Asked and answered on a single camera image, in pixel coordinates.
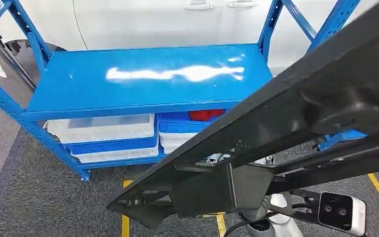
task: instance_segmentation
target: car door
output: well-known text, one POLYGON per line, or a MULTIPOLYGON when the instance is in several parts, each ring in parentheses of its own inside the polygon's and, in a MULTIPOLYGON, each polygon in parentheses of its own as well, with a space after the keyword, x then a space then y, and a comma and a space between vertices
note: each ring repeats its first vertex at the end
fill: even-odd
MULTIPOLYGON (((72 1, 20 0, 20 3, 46 43, 66 50, 86 49, 77 27, 72 1)), ((0 18, 0 34, 3 43, 26 40, 8 11, 0 18)), ((5 76, 1 66, 0 76, 5 76)))
POLYGON ((75 0, 88 49, 216 44, 224 0, 75 0))
POLYGON ((272 0, 225 0, 217 44, 257 43, 272 0))
MULTIPOLYGON (((337 0, 293 0, 316 32, 320 30, 336 2, 337 0)), ((344 27, 377 2, 379 0, 360 0, 344 27)), ((272 74, 277 75, 297 62, 304 56, 309 46, 310 40, 284 7, 272 34, 269 48, 268 67, 272 74)))

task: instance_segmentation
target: black cable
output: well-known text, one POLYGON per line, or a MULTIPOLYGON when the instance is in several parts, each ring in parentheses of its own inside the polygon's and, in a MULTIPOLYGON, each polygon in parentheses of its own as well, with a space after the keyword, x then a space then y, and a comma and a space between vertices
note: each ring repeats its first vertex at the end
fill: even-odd
POLYGON ((224 237, 228 237, 232 231, 236 230, 236 229, 239 228, 239 227, 242 227, 242 226, 244 226, 244 225, 253 224, 253 223, 256 223, 256 222, 259 222, 259 221, 263 221, 264 219, 269 218, 269 217, 272 217, 272 216, 275 216, 276 214, 278 214, 278 213, 276 213, 276 212, 269 212, 269 213, 267 213, 263 218, 261 218, 261 219, 259 219, 259 220, 256 220, 256 221, 242 221, 242 222, 239 222, 239 223, 233 225, 232 227, 230 227, 230 228, 226 231, 224 237))

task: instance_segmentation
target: perforated metal upright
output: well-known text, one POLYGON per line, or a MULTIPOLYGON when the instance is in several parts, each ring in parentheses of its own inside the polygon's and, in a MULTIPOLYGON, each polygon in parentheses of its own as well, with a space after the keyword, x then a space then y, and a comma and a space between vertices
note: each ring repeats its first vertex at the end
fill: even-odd
POLYGON ((316 32, 290 0, 273 0, 260 39, 258 43, 254 44, 52 53, 19 1, 2 0, 0 1, 0 17, 6 10, 11 13, 31 43, 42 77, 31 103, 26 109, 18 105, 0 87, 0 108, 17 121, 23 129, 50 149, 63 163, 75 171, 83 181, 89 180, 89 169, 155 163, 162 158, 161 155, 128 162, 113 160, 98 163, 80 163, 43 130, 37 121, 217 109, 225 108, 225 106, 229 108, 241 102, 272 79, 266 62, 271 35, 283 6, 287 7, 301 29, 311 40, 309 48, 309 51, 311 51, 343 26, 358 2, 359 0, 339 0, 320 31, 316 32), (158 60, 159 55, 162 55, 163 61, 158 60), (173 55, 175 58, 167 58, 169 55, 173 55), (238 60, 230 62, 228 59, 233 56, 237 56, 238 60), (200 68, 199 65, 203 65, 204 69, 207 67, 216 70, 218 73, 207 77, 208 80, 200 77, 183 80, 184 76, 182 74, 187 71, 183 71, 181 68, 173 68, 177 64, 171 62, 180 62, 181 65, 179 66, 181 68, 191 70, 202 70, 203 67, 200 68), (145 67, 144 69, 154 70, 161 68, 165 72, 168 71, 167 74, 151 74, 158 77, 152 78, 156 79, 155 82, 150 81, 149 79, 151 78, 147 78, 147 76, 139 78, 141 80, 136 82, 139 90, 145 89, 147 93, 154 95, 159 93, 160 96, 156 101, 136 97, 136 91, 132 89, 131 91, 123 90, 122 93, 107 93, 107 91, 113 92, 116 89, 129 88, 118 81, 124 75, 130 75, 130 71, 139 70, 140 68, 136 68, 136 65, 145 67), (70 75, 67 72, 77 72, 77 74, 70 75), (93 75, 105 74, 103 74, 103 78, 96 80, 95 77, 89 76, 88 73, 93 75), (95 84, 93 86, 88 84, 83 86, 80 81, 74 79, 76 76, 93 78, 82 81, 95 84), (70 84, 67 82, 75 83, 73 85, 75 90, 61 94, 59 87, 66 91, 70 89, 70 84), (81 89, 88 88, 90 91, 82 90, 78 92, 77 86, 81 89), (166 96, 165 91, 171 90, 171 88, 172 90, 176 89, 176 93, 166 96), (101 96, 106 96, 106 100, 98 102, 89 100, 97 92, 101 93, 101 96), (125 99, 121 97, 124 93, 135 97, 125 99), (188 97, 183 99, 182 94, 187 94, 188 97))

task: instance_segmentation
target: metal rod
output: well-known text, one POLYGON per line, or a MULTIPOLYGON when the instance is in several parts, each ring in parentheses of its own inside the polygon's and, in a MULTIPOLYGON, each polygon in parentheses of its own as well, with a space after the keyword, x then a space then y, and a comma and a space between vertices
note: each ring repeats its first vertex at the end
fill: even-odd
POLYGON ((284 3, 284 6, 286 6, 290 14, 293 16, 294 20, 306 34, 308 39, 310 41, 313 41, 317 33, 310 25, 310 23, 306 20, 306 18, 303 16, 303 14, 300 12, 300 10, 296 7, 296 5, 294 5, 294 3, 291 0, 282 0, 282 2, 284 3))
POLYGON ((0 58, 2 58, 16 75, 21 77, 22 81, 28 86, 28 88, 34 92, 37 88, 36 82, 30 77, 30 75, 21 66, 18 60, 12 55, 11 52, 5 47, 0 40, 0 58))
POLYGON ((289 174, 286 176, 286 183, 272 182, 266 194, 271 195, 375 172, 379 172, 379 147, 358 153, 336 164, 289 174))
POLYGON ((274 169, 274 173, 280 174, 287 171, 296 170, 306 166, 313 166, 323 162, 328 162, 335 158, 348 157, 354 153, 362 152, 373 147, 379 146, 379 138, 368 138, 357 141, 355 143, 345 144, 343 146, 335 147, 331 150, 319 152, 317 154, 310 154, 293 161, 287 162, 274 169))

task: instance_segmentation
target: gray carpet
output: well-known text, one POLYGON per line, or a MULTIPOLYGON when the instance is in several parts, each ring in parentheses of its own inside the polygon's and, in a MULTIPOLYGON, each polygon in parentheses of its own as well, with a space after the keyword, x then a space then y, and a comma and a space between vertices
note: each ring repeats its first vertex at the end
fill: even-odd
MULTIPOLYGON (((310 152, 310 145, 278 154, 288 160, 310 152)), ((121 219, 105 209, 121 189, 122 180, 135 179, 149 166, 93 170, 91 182, 80 182, 40 143, 21 130, 0 174, 0 236, 118 236, 121 219)), ((366 176, 329 183, 313 190, 351 194, 368 204, 369 232, 379 236, 379 195, 366 176)), ((239 222, 226 215, 227 228, 239 222)), ((345 236, 340 232, 298 222, 304 236, 345 236)), ((216 220, 167 218, 156 230, 131 221, 131 236, 217 236, 216 220)), ((233 236, 247 236, 243 228, 233 236)))

